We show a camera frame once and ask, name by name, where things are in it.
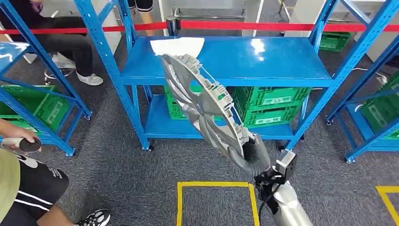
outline human hand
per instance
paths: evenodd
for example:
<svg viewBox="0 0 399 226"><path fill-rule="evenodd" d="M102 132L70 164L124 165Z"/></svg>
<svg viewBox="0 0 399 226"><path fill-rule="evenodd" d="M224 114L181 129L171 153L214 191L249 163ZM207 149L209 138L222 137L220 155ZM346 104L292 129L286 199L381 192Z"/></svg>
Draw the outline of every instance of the human hand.
<svg viewBox="0 0 399 226"><path fill-rule="evenodd" d="M31 0L32 8L35 12L39 13L43 9L43 3L41 0Z"/></svg>
<svg viewBox="0 0 399 226"><path fill-rule="evenodd" d="M3 138L24 137L24 138L26 138L26 140L28 140L31 143L35 142L35 140L33 139L34 137L39 139L38 136L36 135L36 133L33 132L32 130L15 126L4 119L0 119L0 135Z"/></svg>

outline white sneaker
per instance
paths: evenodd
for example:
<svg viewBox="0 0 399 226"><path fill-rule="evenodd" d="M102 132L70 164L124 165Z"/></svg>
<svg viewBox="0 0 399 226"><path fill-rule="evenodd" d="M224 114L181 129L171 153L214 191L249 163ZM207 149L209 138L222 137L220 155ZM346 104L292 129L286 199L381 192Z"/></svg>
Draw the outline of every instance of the white sneaker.
<svg viewBox="0 0 399 226"><path fill-rule="evenodd" d="M88 76L88 77L84 77L84 76L81 76L80 74L78 74L78 73L76 73L77 75L78 75L78 78L79 78L79 80L81 81L81 82L83 82L83 83L86 83L86 84L88 84L88 85L90 85L90 86L98 86L98 85L101 85L103 82L104 82L104 80L101 78L101 77L98 77L96 74L91 74L90 76Z"/></svg>
<svg viewBox="0 0 399 226"><path fill-rule="evenodd" d="M75 62L64 57L64 55L57 53L57 55L53 55L51 58L58 68L71 68L76 69Z"/></svg>

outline yellow tape square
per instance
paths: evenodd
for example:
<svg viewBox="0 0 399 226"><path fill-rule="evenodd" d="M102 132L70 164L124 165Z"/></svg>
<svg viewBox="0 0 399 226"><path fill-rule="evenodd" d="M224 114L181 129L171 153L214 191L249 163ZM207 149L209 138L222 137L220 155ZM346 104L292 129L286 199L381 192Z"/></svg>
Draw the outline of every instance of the yellow tape square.
<svg viewBox="0 0 399 226"><path fill-rule="evenodd" d="M383 199L383 202L391 214L393 221L395 221L396 225L399 226L398 213L396 212L395 207L393 207L393 204L387 195L387 193L399 193L399 186L375 186L375 188Z"/></svg>
<svg viewBox="0 0 399 226"><path fill-rule="evenodd" d="M183 218L183 187L247 187L251 198L252 216L254 225L259 226L259 217L256 206L254 186L248 182L235 181L187 181L177 183L177 218L176 226L182 226Z"/></svg>

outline olive green shirt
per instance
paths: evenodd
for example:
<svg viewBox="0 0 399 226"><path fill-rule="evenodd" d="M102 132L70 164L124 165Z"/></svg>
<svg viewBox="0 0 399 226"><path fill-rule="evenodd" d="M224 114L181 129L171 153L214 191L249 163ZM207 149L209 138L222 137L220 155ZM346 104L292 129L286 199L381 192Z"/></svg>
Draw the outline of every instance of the olive green shirt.
<svg viewBox="0 0 399 226"><path fill-rule="evenodd" d="M13 153L0 149L0 223L7 215L18 193L19 180L18 159Z"/></svg>

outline white paper sheet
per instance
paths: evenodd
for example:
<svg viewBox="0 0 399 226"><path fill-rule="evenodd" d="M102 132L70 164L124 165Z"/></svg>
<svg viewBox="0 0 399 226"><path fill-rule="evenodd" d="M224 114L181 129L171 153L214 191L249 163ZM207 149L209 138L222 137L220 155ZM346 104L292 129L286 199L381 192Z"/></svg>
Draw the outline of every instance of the white paper sheet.
<svg viewBox="0 0 399 226"><path fill-rule="evenodd" d="M204 38L181 37L178 39L151 40L150 43L155 55L183 56L189 54L198 57L204 41Z"/></svg>

